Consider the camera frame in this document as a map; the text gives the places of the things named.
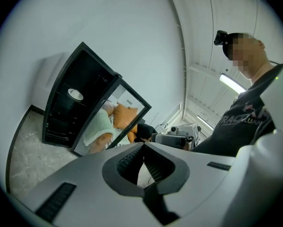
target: ceiling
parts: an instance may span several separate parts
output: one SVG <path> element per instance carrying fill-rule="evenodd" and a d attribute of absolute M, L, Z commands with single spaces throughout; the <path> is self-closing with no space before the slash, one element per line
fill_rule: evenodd
<path fill-rule="evenodd" d="M 243 32 L 260 39 L 269 60 L 283 63 L 283 25 L 264 0 L 173 0 L 184 38 L 186 99 L 184 120 L 202 126 L 208 137 L 238 94 L 219 81 L 222 73 L 248 88 L 237 67 L 213 40 L 218 30 Z"/>

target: white wall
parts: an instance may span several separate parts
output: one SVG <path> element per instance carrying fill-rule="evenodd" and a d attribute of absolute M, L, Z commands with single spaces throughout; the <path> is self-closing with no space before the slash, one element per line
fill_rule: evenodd
<path fill-rule="evenodd" d="M 171 0 L 22 0 L 0 31 L 0 184 L 31 104 L 39 63 L 82 41 L 152 105 L 162 122 L 184 98 L 181 33 Z"/>
<path fill-rule="evenodd" d="M 184 124 L 188 124 L 187 122 L 185 122 L 182 118 L 180 118 L 178 121 L 176 121 L 174 123 L 173 126 L 181 126 L 181 125 L 184 125 Z"/>
<path fill-rule="evenodd" d="M 137 108 L 137 114 L 144 109 L 144 106 L 128 91 L 125 91 L 117 101 L 125 107 Z"/>
<path fill-rule="evenodd" d="M 45 110 L 51 89 L 71 53 L 58 53 L 40 60 L 33 81 L 31 104 Z"/>

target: black t-shirt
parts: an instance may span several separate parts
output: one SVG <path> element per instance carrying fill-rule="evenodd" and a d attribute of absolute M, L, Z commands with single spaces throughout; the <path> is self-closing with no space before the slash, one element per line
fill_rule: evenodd
<path fill-rule="evenodd" d="M 282 68 L 283 64 L 275 66 L 247 91 L 240 93 L 218 122 L 212 135 L 193 151 L 235 157 L 239 148 L 250 144 L 260 123 L 271 118 L 260 95 Z M 264 133 L 272 132 L 274 129 L 274 124 L 271 123 Z"/>

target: fluorescent light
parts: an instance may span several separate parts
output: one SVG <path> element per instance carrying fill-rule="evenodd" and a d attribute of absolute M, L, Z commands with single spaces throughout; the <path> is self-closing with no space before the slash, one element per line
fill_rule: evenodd
<path fill-rule="evenodd" d="M 246 89 L 243 88 L 243 86 L 241 86 L 238 82 L 236 82 L 235 80 L 233 80 L 232 78 L 230 78 L 224 73 L 221 74 L 221 77 L 219 78 L 219 80 L 238 93 L 242 93 L 246 91 Z"/>
<path fill-rule="evenodd" d="M 205 125 L 207 125 L 211 130 L 214 130 L 211 125 L 209 125 L 205 120 L 203 120 L 201 117 L 197 116 L 198 119 L 200 119 Z"/>

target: floor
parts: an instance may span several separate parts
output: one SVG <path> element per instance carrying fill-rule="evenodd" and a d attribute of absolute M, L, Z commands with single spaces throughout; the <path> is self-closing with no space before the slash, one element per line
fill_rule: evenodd
<path fill-rule="evenodd" d="M 78 157 L 67 148 L 41 142 L 43 116 L 30 111 L 16 139 L 10 165 L 10 191 L 21 200 L 39 182 Z M 145 165 L 141 167 L 138 185 L 153 183 Z"/>

